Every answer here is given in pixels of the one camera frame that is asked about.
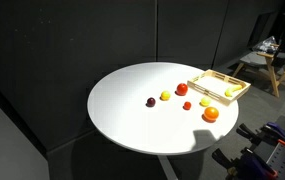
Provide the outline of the pale yellow toy lemon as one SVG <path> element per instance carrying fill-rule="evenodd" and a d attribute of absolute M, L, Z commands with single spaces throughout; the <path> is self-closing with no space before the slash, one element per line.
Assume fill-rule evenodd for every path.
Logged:
<path fill-rule="evenodd" d="M 204 107 L 209 106 L 211 103 L 211 98 L 210 97 L 203 97 L 200 101 L 200 104 Z"/>

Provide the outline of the toy orange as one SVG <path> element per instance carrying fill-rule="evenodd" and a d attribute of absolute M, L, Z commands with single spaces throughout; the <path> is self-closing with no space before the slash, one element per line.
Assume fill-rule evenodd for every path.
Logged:
<path fill-rule="evenodd" d="M 207 120 L 210 120 L 210 121 L 215 121 L 219 116 L 219 111 L 217 108 L 215 107 L 207 107 L 205 110 L 204 110 L 204 117 L 207 119 Z"/>

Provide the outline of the dark purple toy plum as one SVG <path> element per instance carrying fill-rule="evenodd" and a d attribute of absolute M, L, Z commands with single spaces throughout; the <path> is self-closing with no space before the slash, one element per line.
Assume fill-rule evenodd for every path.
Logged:
<path fill-rule="evenodd" d="M 156 104 L 156 100 L 155 100 L 153 97 L 150 97 L 150 98 L 147 100 L 147 106 L 148 106 L 148 107 L 153 107 L 155 104 Z"/>

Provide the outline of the yellow-orange toy fruit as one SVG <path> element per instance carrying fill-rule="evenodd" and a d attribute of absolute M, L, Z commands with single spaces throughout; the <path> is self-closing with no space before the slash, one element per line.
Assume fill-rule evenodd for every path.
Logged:
<path fill-rule="evenodd" d="M 169 100 L 170 97 L 171 97 L 171 94 L 170 94 L 169 91 L 163 91 L 163 92 L 161 93 L 161 96 L 160 96 L 160 98 L 161 98 L 162 100 L 164 100 L 164 101 Z"/>

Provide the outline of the large red toy tomato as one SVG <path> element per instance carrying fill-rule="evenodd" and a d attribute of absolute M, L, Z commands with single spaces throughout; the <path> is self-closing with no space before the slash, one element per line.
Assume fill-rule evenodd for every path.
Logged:
<path fill-rule="evenodd" d="M 176 88 L 176 93 L 180 96 L 186 95 L 188 92 L 188 86 L 185 83 L 180 83 Z"/>

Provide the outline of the small red toy fruit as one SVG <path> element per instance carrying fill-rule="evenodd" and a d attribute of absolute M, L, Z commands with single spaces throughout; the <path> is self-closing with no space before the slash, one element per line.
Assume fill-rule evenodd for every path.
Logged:
<path fill-rule="evenodd" d="M 190 109 L 191 109 L 191 106 L 192 106 L 192 104 L 191 104 L 190 102 L 186 101 L 186 102 L 184 103 L 184 105 L 183 105 L 183 108 L 184 108 L 185 110 L 190 110 Z"/>

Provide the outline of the wooden slatted tray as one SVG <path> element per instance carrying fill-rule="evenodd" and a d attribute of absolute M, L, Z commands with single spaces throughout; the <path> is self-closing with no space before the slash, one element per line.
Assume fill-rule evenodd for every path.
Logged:
<path fill-rule="evenodd" d="M 251 86 L 250 83 L 214 70 L 206 70 L 191 78 L 187 81 L 187 85 L 200 94 L 209 96 L 226 106 L 238 100 Z M 231 97 L 226 97 L 225 91 L 233 85 L 241 85 L 242 89 L 235 91 Z"/>

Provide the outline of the yellow toy banana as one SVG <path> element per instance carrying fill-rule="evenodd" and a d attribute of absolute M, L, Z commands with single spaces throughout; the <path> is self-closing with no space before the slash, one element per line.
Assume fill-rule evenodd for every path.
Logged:
<path fill-rule="evenodd" d="M 231 97 L 235 91 L 241 90 L 242 86 L 241 85 L 233 85 L 230 86 L 226 91 L 225 91 L 225 96 L 226 97 Z"/>

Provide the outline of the round white table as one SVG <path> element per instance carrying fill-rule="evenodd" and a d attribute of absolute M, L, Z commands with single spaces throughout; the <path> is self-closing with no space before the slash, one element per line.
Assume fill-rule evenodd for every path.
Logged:
<path fill-rule="evenodd" d="M 226 136 L 236 124 L 239 106 L 225 106 L 217 101 L 219 110 L 214 123 L 204 120 L 202 95 L 189 90 L 178 96 L 178 84 L 200 75 L 198 68 L 167 62 L 141 63 L 116 70 L 102 78 L 91 90 L 88 114 L 101 134 L 112 142 L 136 152 L 156 155 L 167 180 L 178 180 L 168 158 L 206 149 Z M 163 91 L 171 97 L 160 98 Z M 153 97 L 156 104 L 147 106 Z M 190 110 L 183 108 L 188 101 Z"/>

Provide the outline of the purple orange clamp lower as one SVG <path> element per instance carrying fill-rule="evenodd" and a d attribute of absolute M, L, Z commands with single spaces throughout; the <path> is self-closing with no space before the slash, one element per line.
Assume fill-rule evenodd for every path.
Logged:
<path fill-rule="evenodd" d="M 220 149 L 212 158 L 227 171 L 225 180 L 276 180 L 278 172 L 249 148 L 241 151 L 240 158 L 229 160 Z"/>

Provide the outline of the purple orange clamp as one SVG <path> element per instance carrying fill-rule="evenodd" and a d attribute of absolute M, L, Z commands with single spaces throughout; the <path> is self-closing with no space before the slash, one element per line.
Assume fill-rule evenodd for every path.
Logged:
<path fill-rule="evenodd" d="M 248 139 L 254 145 L 259 145 L 261 142 L 265 142 L 273 146 L 276 146 L 277 144 L 285 146 L 285 131 L 274 122 L 264 124 L 256 132 L 251 131 L 244 123 L 242 123 L 236 129 L 236 132 L 242 137 Z"/>
<path fill-rule="evenodd" d="M 249 148 L 241 151 L 240 158 L 229 160 L 220 149 L 212 158 L 227 171 L 225 180 L 276 180 L 278 172 Z"/>

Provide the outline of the purple orange clamp upper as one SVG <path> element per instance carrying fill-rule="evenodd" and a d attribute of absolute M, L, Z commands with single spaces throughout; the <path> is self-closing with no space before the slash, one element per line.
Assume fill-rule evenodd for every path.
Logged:
<path fill-rule="evenodd" d="M 254 145 L 259 145 L 261 142 L 265 142 L 273 146 L 276 146 L 277 144 L 285 146 L 285 131 L 274 122 L 264 124 L 256 132 L 251 131 L 244 123 L 242 123 L 236 129 L 236 132 L 242 137 L 248 139 Z"/>

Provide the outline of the wooden chair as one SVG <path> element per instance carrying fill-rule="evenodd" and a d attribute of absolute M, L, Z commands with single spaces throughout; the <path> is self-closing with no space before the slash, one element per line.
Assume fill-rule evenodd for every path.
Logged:
<path fill-rule="evenodd" d="M 271 81 L 275 97 L 279 96 L 278 86 L 285 81 L 285 52 L 281 45 L 274 44 L 274 54 L 264 52 L 250 52 L 239 60 L 239 64 L 232 76 L 235 77 L 241 70 L 250 69 Z"/>

